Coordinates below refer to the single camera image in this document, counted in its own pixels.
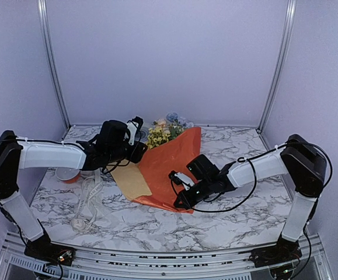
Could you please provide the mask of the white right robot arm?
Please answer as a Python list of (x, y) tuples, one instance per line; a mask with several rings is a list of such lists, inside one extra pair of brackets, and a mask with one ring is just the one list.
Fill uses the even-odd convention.
[(208, 157), (200, 154), (187, 165), (194, 176), (171, 171), (172, 187), (182, 185), (176, 192), (175, 208), (198, 211), (196, 205), (213, 194), (225, 194), (250, 183), (280, 176), (288, 183), (292, 205), (283, 226), (282, 239), (271, 248), (276, 261), (284, 261), (294, 251), (306, 224), (312, 219), (318, 199), (333, 176), (333, 165), (318, 145), (292, 134), (287, 141), (257, 156), (240, 157), (219, 169)]

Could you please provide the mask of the green leafy fake stem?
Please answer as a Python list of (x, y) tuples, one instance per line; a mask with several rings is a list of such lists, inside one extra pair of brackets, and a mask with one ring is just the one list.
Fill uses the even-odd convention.
[(177, 138), (180, 134), (182, 134), (186, 129), (183, 128), (181, 125), (176, 125), (176, 124), (170, 124), (169, 125), (169, 140), (174, 140)]

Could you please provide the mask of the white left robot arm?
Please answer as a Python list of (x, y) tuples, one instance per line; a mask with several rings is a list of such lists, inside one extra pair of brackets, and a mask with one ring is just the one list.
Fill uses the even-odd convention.
[(92, 139), (75, 143), (23, 138), (11, 130), (1, 134), (0, 210), (33, 243), (32, 249), (42, 259), (54, 257), (55, 245), (20, 193), (19, 172), (60, 167), (109, 173), (124, 160), (139, 163), (147, 150), (139, 138), (143, 124), (140, 117), (105, 121)]

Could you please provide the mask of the pink rose fake stem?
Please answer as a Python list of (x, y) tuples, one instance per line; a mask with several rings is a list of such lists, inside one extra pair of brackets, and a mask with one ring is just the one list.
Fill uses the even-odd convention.
[(167, 125), (168, 125), (168, 121), (165, 118), (160, 118), (160, 119), (154, 121), (154, 126), (156, 126), (156, 127), (162, 127), (163, 128), (163, 127), (167, 127)]

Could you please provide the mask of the cream ribbon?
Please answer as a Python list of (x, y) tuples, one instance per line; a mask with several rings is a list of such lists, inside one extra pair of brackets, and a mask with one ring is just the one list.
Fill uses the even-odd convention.
[[(85, 178), (81, 185), (81, 196), (79, 198), (78, 206), (76, 209), (75, 216), (70, 221), (72, 230), (75, 232), (84, 232), (87, 231), (97, 218), (97, 207), (99, 202), (97, 197), (102, 191), (103, 182), (101, 178), (101, 172), (99, 169), (94, 171), (94, 174)], [(87, 207), (87, 209), (92, 214), (92, 217), (89, 221), (81, 218), (82, 211)]]

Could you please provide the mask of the yellow daisy fake bunch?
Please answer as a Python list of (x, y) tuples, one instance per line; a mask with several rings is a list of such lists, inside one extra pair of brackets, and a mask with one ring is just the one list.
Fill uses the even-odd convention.
[(148, 130), (146, 145), (149, 149), (157, 148), (170, 140), (170, 131), (163, 126), (154, 126)]

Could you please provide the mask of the blue fake flower stem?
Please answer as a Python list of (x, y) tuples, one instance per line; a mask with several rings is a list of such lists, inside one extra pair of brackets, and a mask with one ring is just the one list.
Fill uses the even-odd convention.
[(194, 123), (193, 122), (191, 122), (190, 120), (188, 120), (185, 117), (182, 117), (182, 116), (178, 115), (178, 113), (175, 113), (175, 112), (168, 113), (166, 115), (166, 120), (169, 123), (179, 125), (182, 128), (184, 128), (184, 129), (188, 129), (188, 128), (194, 127)]

